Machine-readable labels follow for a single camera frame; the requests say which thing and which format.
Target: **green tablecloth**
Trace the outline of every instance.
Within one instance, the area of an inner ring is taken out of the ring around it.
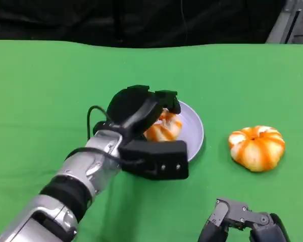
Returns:
[[[206,147],[180,181],[121,172],[96,198],[77,241],[193,242],[217,197],[275,212],[303,241],[303,46],[208,45],[115,49],[67,42],[0,41],[0,232],[86,143],[89,106],[107,107],[134,84],[177,90],[199,114]],[[92,120],[101,120],[102,115]],[[286,153],[250,173],[229,155],[228,135],[276,127]],[[248,231],[230,231],[230,242]]]

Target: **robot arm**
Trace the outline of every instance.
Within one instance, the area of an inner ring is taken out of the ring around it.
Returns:
[[[276,214],[255,213],[248,205],[218,198],[198,242],[225,242],[229,228],[251,228],[250,242],[289,242],[286,230]]]
[[[120,169],[150,179],[187,178],[184,142],[142,140],[163,107],[180,112],[176,94],[152,93],[147,86],[129,87],[116,94],[107,111],[111,118],[94,127],[94,136],[85,147],[68,155],[49,184],[1,234],[0,242],[72,241],[88,207]],[[132,102],[130,108],[124,106],[125,101]]]

